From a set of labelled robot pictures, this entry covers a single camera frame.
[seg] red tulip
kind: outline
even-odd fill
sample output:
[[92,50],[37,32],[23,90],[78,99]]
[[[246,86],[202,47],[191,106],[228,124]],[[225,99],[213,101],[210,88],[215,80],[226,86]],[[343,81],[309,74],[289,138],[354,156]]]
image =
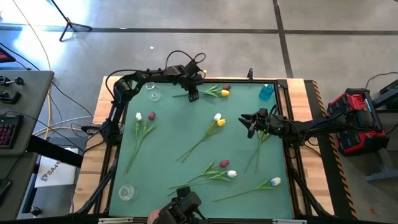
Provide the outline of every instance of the red tulip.
[[229,165],[229,161],[221,161],[220,162],[220,167],[225,168]]
[[231,89],[231,86],[230,85],[225,85],[224,87],[223,87],[223,90],[230,90]]
[[155,120],[155,112],[152,112],[148,115],[148,119],[150,119],[151,121]]

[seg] concrete floor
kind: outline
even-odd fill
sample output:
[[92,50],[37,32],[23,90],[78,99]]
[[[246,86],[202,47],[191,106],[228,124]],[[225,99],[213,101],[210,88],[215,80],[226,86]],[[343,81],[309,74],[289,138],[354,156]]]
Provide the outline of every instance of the concrete floor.
[[[33,25],[64,26],[64,21],[49,0],[16,0]],[[276,31],[272,0],[71,0],[57,1],[63,12],[76,23],[95,28],[197,28],[262,29]],[[377,73],[398,70],[398,39],[395,35],[359,35],[363,30],[398,30],[398,3],[393,0],[279,0],[285,30],[358,30],[352,35],[286,34],[286,45],[295,78],[316,80],[325,103],[334,100],[346,88],[364,87]],[[25,24],[12,1],[1,1],[0,27]],[[45,55],[28,26],[22,30],[0,29],[0,42],[19,52],[42,70],[48,70]],[[184,34],[184,33],[67,33],[48,32],[36,26],[55,72],[55,83],[70,97],[94,112],[103,76],[122,68],[163,67],[169,52],[180,49],[195,55],[207,54],[202,67],[214,77],[244,77],[249,68],[255,77],[287,77],[281,42],[273,34]],[[183,55],[174,55],[169,64],[186,63]],[[18,64],[7,65],[18,67]],[[397,75],[373,80],[372,96]],[[87,113],[52,90],[63,120]],[[53,109],[53,123],[60,121]],[[47,120],[47,103],[40,120]],[[398,122],[382,117],[386,129]],[[82,119],[78,124],[89,124]],[[62,131],[66,136],[74,136]],[[391,134],[393,138],[398,131]],[[395,150],[398,144],[391,144]],[[391,152],[397,161],[396,152]],[[348,184],[359,219],[397,223],[398,182],[369,184],[366,174],[377,171],[372,154],[344,158]],[[62,213],[68,212],[68,200]]]

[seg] white tulip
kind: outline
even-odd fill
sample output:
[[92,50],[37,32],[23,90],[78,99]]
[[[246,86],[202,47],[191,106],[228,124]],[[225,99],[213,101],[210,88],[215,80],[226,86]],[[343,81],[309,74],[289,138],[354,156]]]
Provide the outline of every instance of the white tulip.
[[137,121],[141,121],[142,120],[141,113],[136,113],[136,119],[137,119]]
[[236,177],[237,175],[238,175],[238,174],[236,173],[235,170],[229,170],[229,171],[227,171],[227,173],[226,173],[226,176],[229,177],[229,178]]
[[214,116],[214,121],[219,121],[221,119],[221,114],[218,113],[216,116]]
[[279,177],[275,177],[271,180],[271,186],[275,187],[278,186],[280,184],[280,178]]

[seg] tulip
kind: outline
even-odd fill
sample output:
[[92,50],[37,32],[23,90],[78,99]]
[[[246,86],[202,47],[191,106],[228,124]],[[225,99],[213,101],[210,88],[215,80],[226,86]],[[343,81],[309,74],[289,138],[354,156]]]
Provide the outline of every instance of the tulip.
[[141,121],[142,120],[141,113],[136,113],[136,119],[137,119],[137,121]]
[[223,90],[229,91],[230,89],[231,89],[231,86],[230,86],[230,85],[225,85],[225,86],[223,86]]
[[229,161],[221,161],[220,162],[220,167],[221,168],[225,168],[225,167],[227,167],[229,165]]
[[155,120],[155,112],[152,112],[148,115],[148,119],[150,119],[151,121]]
[[237,175],[238,175],[238,174],[236,173],[235,170],[229,170],[229,171],[227,171],[227,173],[226,173],[226,176],[229,177],[229,178],[236,177]]
[[222,90],[221,91],[221,96],[229,96],[229,91],[228,90]]
[[224,126],[225,123],[226,123],[225,119],[221,119],[221,120],[217,121],[217,125],[218,125],[219,127]]
[[217,113],[216,116],[214,116],[214,121],[219,121],[221,119],[221,114]]
[[280,184],[280,178],[279,177],[275,177],[271,180],[271,186],[275,187],[278,186]]

